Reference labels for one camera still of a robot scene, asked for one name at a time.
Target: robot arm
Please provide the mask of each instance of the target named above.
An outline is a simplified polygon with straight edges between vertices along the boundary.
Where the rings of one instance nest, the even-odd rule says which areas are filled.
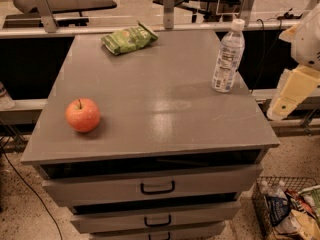
[[[320,4],[280,39],[291,42],[291,57],[299,66],[281,75],[267,111],[271,120],[286,118],[320,84]]]

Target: black wire basket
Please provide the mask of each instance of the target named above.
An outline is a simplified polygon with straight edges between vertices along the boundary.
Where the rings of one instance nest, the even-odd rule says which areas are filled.
[[[261,233],[266,239],[278,239],[276,234],[274,234],[273,227],[270,221],[270,213],[268,209],[268,204],[263,194],[259,190],[259,184],[262,181],[266,181],[268,185],[277,184],[280,180],[285,182],[285,186],[288,189],[300,191],[304,188],[312,187],[317,185],[317,182],[313,178],[298,178],[298,177],[259,177],[253,187],[252,192],[252,203],[254,210],[259,222]]]

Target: apple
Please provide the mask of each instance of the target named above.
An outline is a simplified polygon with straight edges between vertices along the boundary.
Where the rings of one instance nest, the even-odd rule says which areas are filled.
[[[98,105],[88,98],[80,98],[72,101],[66,111],[67,123],[77,132],[90,132],[100,122]]]

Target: black handle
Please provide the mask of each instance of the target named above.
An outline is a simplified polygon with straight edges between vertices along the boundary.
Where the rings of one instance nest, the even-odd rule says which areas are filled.
[[[175,190],[176,188],[176,185],[175,185],[175,182],[174,181],[171,181],[171,188],[170,189],[167,189],[167,190],[158,190],[158,191],[145,191],[144,190],[144,184],[141,183],[140,184],[140,190],[141,190],[141,193],[144,194],[144,195],[159,195],[159,194],[168,194],[168,193],[171,193]]]
[[[170,234],[170,232],[168,232],[168,238],[166,238],[166,239],[163,239],[163,240],[170,240],[171,239],[171,234]]]
[[[149,227],[149,228],[164,227],[164,226],[168,226],[170,224],[171,224],[171,215],[170,214],[169,214],[169,217],[168,217],[168,222],[159,223],[159,224],[149,224],[148,223],[148,218],[144,217],[144,225],[146,225],[146,227]]]

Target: black cable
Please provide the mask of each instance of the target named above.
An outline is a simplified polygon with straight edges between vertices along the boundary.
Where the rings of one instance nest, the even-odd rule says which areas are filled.
[[[263,20],[261,20],[261,19],[258,19],[257,21],[261,21],[262,27],[263,27],[263,30],[264,30],[264,33],[263,33],[263,56],[262,56],[261,61],[259,62],[259,65],[258,65],[258,70],[259,70],[260,68],[261,68],[261,70],[260,70],[259,76],[258,76],[255,84],[254,84],[253,87],[252,87],[251,93],[254,91],[254,89],[256,88],[257,84],[258,84],[259,81],[260,81],[260,78],[261,78],[262,73],[263,73],[263,71],[264,71],[264,63],[265,63],[266,57],[268,57],[269,53],[272,51],[273,47],[275,46],[275,44],[276,44],[276,42],[278,41],[279,36],[280,36],[280,33],[279,33],[279,35],[277,35],[276,38],[274,39],[274,41],[273,41],[272,45],[270,46],[268,52],[265,53],[265,45],[266,45],[266,44],[265,44],[265,28],[264,28],[264,22],[263,22]],[[282,20],[279,20],[279,21],[280,21],[279,30],[281,30],[281,28],[282,28]]]
[[[4,151],[5,146],[8,144],[10,138],[8,138],[8,140],[6,141],[6,143],[2,146],[0,144],[0,149],[1,149],[1,153],[4,155],[4,157],[6,158],[6,160],[8,161],[9,165],[12,167],[12,169],[16,172],[16,174],[20,177],[20,179],[24,182],[24,184],[27,185],[27,187],[38,197],[38,199],[40,200],[40,202],[42,203],[42,205],[44,206],[45,210],[47,211],[47,213],[49,214],[49,216],[51,217],[52,221],[54,222],[54,224],[56,225],[59,235],[60,235],[60,239],[63,240],[62,234],[61,234],[61,230],[58,226],[58,223],[56,222],[56,220],[53,218],[52,214],[50,213],[50,211],[48,210],[47,206],[45,205],[44,201],[42,200],[42,198],[39,196],[39,194],[25,181],[25,179],[21,176],[21,174],[18,172],[18,170],[14,167],[14,165],[11,163],[10,159],[8,158],[6,152]]]

